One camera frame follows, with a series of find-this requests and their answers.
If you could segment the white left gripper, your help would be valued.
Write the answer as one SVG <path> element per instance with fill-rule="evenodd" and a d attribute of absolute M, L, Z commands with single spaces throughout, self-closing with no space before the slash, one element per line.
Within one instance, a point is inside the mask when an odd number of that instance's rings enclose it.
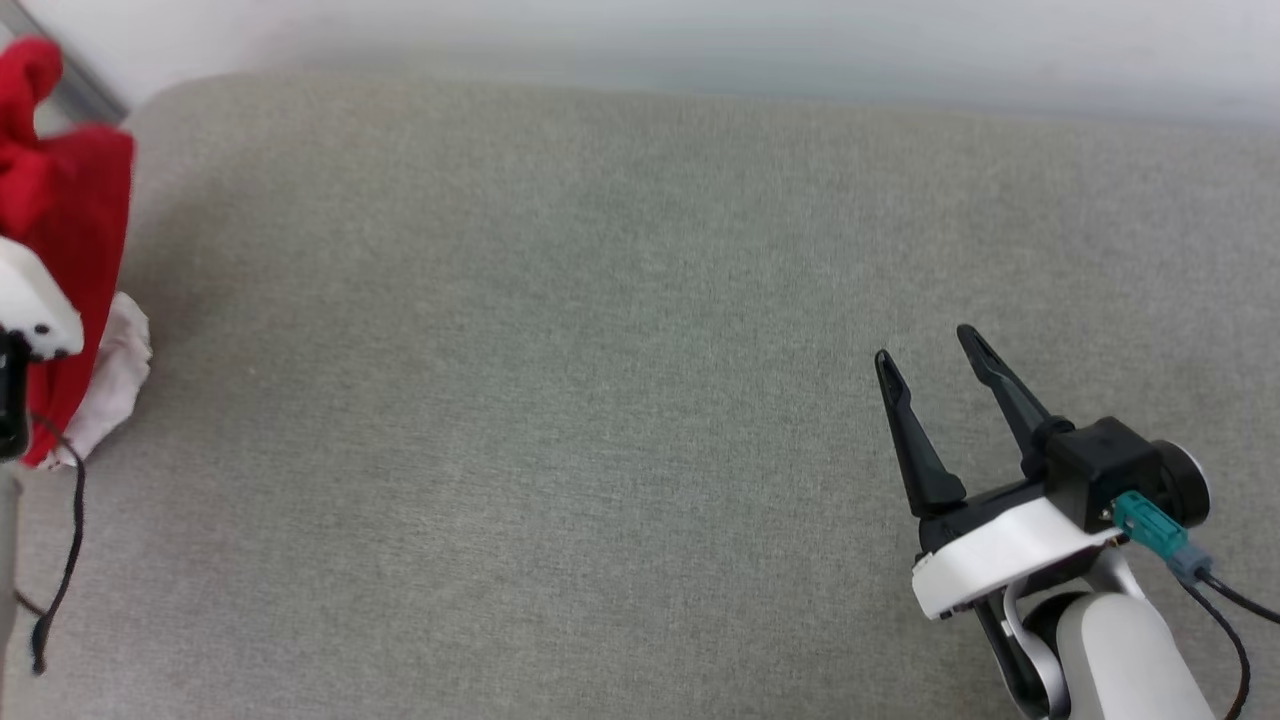
<path fill-rule="evenodd" d="M 0 329 L 41 361 L 84 348 L 81 315 L 35 251 L 0 236 Z"/>

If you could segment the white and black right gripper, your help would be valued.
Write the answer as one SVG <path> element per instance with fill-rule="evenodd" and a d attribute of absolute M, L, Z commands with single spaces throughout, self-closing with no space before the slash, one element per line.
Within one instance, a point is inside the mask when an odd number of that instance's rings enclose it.
<path fill-rule="evenodd" d="M 1023 477 L 1041 479 L 1044 442 L 1037 432 L 1051 414 L 975 327 L 961 324 L 956 336 L 975 378 L 1004 414 L 1021 455 Z M 911 570 L 911 591 L 928 619 L 1100 550 L 1120 534 L 1108 523 L 1097 532 L 1080 528 L 1047 498 L 1039 483 L 1006 486 L 965 501 L 963 482 L 931 443 L 888 350 L 876 354 L 874 366 L 908 506 L 919 521 L 922 556 Z"/>

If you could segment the red garment with white stripes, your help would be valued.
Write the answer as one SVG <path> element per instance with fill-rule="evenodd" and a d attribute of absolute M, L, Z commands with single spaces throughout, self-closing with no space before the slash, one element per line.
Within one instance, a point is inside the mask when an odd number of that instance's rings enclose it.
<path fill-rule="evenodd" d="M 78 311 L 84 348 L 41 361 L 28 375 L 36 427 L 23 462 L 45 466 L 70 448 L 64 430 L 90 386 L 125 250 L 134 138 L 88 123 L 44 136 L 38 106 L 63 76 L 61 50 L 46 38 L 18 38 L 0 50 L 0 236 L 36 252 Z"/>

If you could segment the white crumpled cloth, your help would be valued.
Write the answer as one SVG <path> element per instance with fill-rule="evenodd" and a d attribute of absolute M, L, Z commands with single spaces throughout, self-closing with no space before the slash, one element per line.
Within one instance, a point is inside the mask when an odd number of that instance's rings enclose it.
<path fill-rule="evenodd" d="M 148 316 L 128 293 L 115 293 L 90 386 L 64 430 L 70 448 L 52 450 L 47 468 L 78 465 L 76 457 L 87 457 L 132 416 L 152 356 Z"/>

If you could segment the grey fabric sofa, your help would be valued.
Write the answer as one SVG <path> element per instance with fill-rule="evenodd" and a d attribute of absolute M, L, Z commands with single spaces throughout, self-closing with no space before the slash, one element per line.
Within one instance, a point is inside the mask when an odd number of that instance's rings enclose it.
<path fill-rule="evenodd" d="M 4 720 L 1018 720 L 873 369 L 1014 480 L 963 323 L 1193 454 L 1280 609 L 1280 131 L 355 76 L 127 126 L 152 370 Z"/>

